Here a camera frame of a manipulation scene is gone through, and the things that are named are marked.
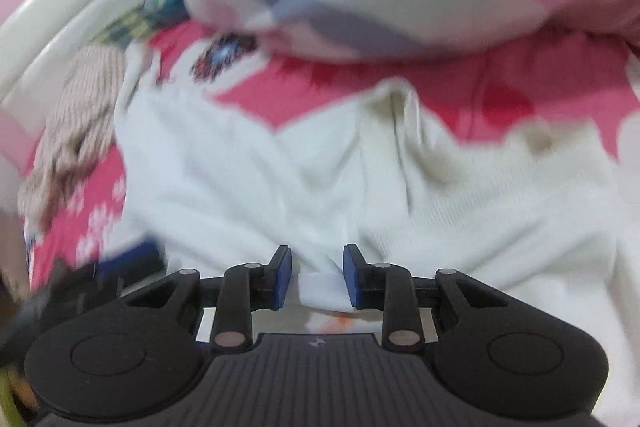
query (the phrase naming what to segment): headboard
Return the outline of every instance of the headboard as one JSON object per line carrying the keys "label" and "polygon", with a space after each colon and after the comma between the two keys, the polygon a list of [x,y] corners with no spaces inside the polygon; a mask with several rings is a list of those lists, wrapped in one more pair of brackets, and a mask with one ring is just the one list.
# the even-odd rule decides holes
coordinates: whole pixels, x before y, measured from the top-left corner
{"label": "headboard", "polygon": [[21,172],[62,86],[51,71],[143,0],[0,0],[0,209],[16,209]]}

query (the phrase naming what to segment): beige ribbed cloth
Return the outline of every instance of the beige ribbed cloth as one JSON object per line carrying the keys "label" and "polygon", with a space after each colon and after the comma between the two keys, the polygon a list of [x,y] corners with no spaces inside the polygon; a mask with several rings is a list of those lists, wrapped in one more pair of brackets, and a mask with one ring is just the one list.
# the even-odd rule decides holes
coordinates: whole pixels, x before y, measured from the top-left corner
{"label": "beige ribbed cloth", "polygon": [[33,171],[18,194],[30,232],[49,228],[76,184],[107,154],[125,69],[124,52],[104,44],[81,48],[63,68],[60,100],[47,118]]}

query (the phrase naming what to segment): white logo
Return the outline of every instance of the white logo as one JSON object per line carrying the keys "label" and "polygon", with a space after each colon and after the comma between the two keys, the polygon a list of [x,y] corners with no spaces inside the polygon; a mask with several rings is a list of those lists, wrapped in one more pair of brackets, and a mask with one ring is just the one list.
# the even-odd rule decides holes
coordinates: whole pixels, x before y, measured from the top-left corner
{"label": "white logo", "polygon": [[309,346],[313,346],[313,347],[324,346],[324,344],[326,344],[326,340],[321,339],[320,337],[316,337],[314,340],[309,342]]}

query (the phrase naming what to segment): white cloth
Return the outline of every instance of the white cloth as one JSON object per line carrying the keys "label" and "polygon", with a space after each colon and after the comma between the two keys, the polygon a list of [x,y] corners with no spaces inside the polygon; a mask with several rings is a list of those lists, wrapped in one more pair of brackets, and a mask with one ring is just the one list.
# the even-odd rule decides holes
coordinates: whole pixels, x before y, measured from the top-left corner
{"label": "white cloth", "polygon": [[156,86],[159,57],[139,44],[127,54],[114,117],[123,222],[164,240],[173,268],[217,276],[287,244],[293,293],[336,311],[351,309],[346,243],[416,276],[459,269],[594,335],[610,362],[596,413],[638,424],[637,365],[609,291],[626,218],[592,124],[531,123],[460,146],[389,80],[274,132],[195,87]]}

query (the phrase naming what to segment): checkered cloth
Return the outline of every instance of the checkered cloth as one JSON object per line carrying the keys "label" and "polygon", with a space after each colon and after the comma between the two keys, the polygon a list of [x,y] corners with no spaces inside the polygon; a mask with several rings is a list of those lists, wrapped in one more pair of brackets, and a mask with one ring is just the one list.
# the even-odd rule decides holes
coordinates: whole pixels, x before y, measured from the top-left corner
{"label": "checkered cloth", "polygon": [[131,41],[146,41],[163,28],[161,17],[151,10],[146,10],[141,4],[111,22],[95,36],[94,42],[110,44],[124,50]]}

